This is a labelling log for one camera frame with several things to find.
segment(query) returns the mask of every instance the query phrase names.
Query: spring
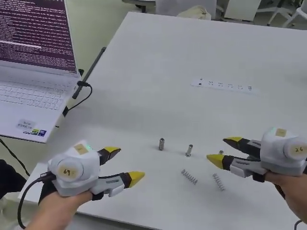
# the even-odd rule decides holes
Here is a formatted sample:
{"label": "spring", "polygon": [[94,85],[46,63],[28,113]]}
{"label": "spring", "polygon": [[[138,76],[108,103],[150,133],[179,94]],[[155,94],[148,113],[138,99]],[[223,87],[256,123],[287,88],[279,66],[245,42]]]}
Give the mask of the spring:
{"label": "spring", "polygon": [[191,181],[194,185],[196,185],[197,183],[197,179],[192,176],[188,171],[186,171],[185,169],[181,171],[181,174],[184,175],[189,181]]}
{"label": "spring", "polygon": [[163,149],[164,149],[164,142],[165,142],[164,138],[161,138],[160,142],[159,142],[159,150],[160,151],[163,151]]}
{"label": "spring", "polygon": [[224,185],[223,185],[223,182],[222,182],[221,178],[220,178],[216,173],[213,174],[212,177],[213,177],[213,179],[215,180],[215,182],[216,182],[217,186],[219,187],[219,189],[220,189],[221,191],[224,191],[224,190],[225,190],[225,187],[224,187]]}

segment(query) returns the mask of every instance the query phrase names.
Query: chair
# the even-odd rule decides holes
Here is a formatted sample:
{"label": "chair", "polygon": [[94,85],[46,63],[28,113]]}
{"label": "chair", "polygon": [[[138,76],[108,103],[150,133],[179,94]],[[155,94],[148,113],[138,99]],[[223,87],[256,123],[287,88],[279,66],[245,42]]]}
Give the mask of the chair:
{"label": "chair", "polygon": [[278,13],[280,13],[286,19],[290,19],[291,18],[292,10],[287,9],[285,7],[282,7],[285,2],[286,2],[286,0],[280,0],[276,7],[269,7],[269,8],[264,8],[264,9],[258,9],[257,13],[261,13],[261,12],[274,12],[272,17],[268,21],[267,26],[271,25],[271,22],[274,20],[274,18],[276,17],[276,15]]}
{"label": "chair", "polygon": [[289,18],[284,24],[283,28],[286,28],[298,15],[301,15],[303,18],[307,20],[307,0],[304,0],[301,7],[297,8],[295,13],[291,18]]}

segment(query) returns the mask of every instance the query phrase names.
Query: gray floor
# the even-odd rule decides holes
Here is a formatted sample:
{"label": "gray floor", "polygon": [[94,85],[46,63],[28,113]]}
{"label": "gray floor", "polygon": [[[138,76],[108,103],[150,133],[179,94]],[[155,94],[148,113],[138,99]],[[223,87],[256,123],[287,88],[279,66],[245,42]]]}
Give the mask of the gray floor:
{"label": "gray floor", "polygon": [[[129,11],[138,11],[138,9],[134,5],[123,3],[121,0],[67,0],[67,2],[78,68],[87,71],[100,49],[108,45],[126,14]],[[149,13],[154,13],[154,8],[148,10]],[[271,15],[271,12],[259,13],[252,23],[266,25]],[[284,22],[285,18],[278,15],[272,22],[272,26],[280,27]],[[307,29],[307,22],[301,18],[295,20],[294,23],[293,28],[295,29]],[[29,171],[32,171],[36,162],[44,157],[44,145],[7,138],[3,140],[20,157]],[[20,165],[2,146],[0,147],[0,159],[5,159],[18,172],[24,174]],[[7,198],[10,201],[3,214],[0,215],[1,229],[13,229],[13,226],[16,226],[17,194],[10,194]],[[23,212],[24,220],[29,220],[35,210],[35,205],[26,204]],[[106,223],[106,230],[131,229],[129,226],[119,225],[111,221],[104,222]]]}

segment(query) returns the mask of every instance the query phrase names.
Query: human hand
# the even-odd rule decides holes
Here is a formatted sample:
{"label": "human hand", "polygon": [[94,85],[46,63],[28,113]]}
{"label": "human hand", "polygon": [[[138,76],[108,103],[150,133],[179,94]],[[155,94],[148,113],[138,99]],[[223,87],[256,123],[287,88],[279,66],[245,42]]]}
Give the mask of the human hand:
{"label": "human hand", "polygon": [[72,220],[79,206],[90,201],[93,195],[87,191],[76,196],[61,197],[58,192],[47,195],[27,230],[63,230]]}
{"label": "human hand", "polygon": [[289,208],[307,224],[307,175],[292,177],[268,172],[265,179],[282,188]]}

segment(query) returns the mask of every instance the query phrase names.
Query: laptop keyboard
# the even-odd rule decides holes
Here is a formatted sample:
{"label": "laptop keyboard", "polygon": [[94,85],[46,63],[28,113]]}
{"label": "laptop keyboard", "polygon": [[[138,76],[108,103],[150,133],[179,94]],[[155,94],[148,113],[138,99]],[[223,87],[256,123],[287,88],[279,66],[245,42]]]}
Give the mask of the laptop keyboard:
{"label": "laptop keyboard", "polygon": [[42,81],[0,81],[0,101],[58,110],[73,87],[72,83],[54,84]]}

